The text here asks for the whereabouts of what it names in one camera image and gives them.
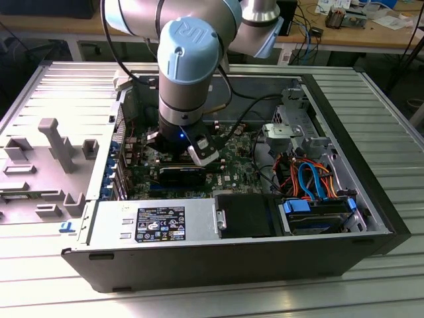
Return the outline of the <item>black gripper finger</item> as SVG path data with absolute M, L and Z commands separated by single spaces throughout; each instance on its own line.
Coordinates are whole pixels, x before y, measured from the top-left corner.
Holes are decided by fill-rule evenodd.
M 148 134 L 146 137 L 146 145 L 151 149 L 162 152 L 163 151 L 163 138 L 159 131 Z

